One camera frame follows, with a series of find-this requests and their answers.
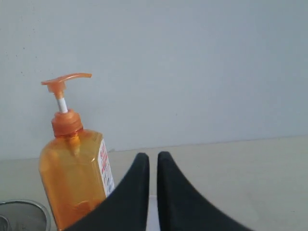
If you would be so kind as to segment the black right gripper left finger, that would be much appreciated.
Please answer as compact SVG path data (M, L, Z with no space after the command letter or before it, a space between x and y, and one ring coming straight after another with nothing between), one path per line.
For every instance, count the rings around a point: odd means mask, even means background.
M144 231L149 204L149 157L138 153L124 178L92 212L68 231Z

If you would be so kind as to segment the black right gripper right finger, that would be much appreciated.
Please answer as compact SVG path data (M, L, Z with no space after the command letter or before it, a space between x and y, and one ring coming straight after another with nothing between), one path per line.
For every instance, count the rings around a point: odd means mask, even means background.
M204 198L169 152L157 158L157 206L162 231L249 231Z

